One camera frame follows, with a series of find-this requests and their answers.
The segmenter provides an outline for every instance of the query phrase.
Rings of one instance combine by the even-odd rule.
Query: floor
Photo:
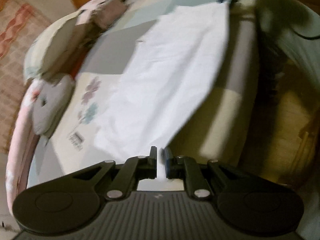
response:
[[[315,90],[295,65],[286,64],[284,73],[277,97],[255,104],[239,163],[243,170],[273,182],[289,174],[302,141],[299,131],[320,106]]]

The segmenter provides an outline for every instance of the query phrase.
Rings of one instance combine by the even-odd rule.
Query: mattress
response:
[[[96,131],[94,122],[77,126],[77,113],[86,87],[99,79],[110,90],[129,62],[136,40],[155,24],[159,15],[171,12],[177,5],[196,6],[213,1],[216,0],[135,0],[89,52],[57,130],[49,141],[41,138],[36,147],[28,187],[111,158],[90,143]],[[198,162],[218,158],[236,165],[246,138],[257,76],[254,17],[231,15],[230,40],[218,80],[203,105],[171,142],[173,153],[195,157]],[[100,89],[91,100],[98,103],[108,90]],[[72,139],[75,127],[85,133],[81,145]]]

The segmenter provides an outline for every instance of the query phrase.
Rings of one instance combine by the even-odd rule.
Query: white cloth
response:
[[[166,147],[210,92],[227,42],[226,3],[179,6],[161,16],[137,40],[117,90],[96,119],[94,146],[122,163],[148,155],[151,146]]]

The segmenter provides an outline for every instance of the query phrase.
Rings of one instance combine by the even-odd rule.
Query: cushion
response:
[[[46,28],[29,48],[24,61],[24,81],[49,70],[66,50],[79,12],[71,13]]]
[[[45,82],[34,104],[32,121],[35,134],[50,137],[69,102],[74,87],[70,75],[59,73]]]

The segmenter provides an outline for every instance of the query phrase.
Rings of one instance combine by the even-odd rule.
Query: red pattern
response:
[[[10,44],[32,15],[32,10],[29,4],[23,4],[8,23],[4,32],[0,34],[0,59],[8,52]]]

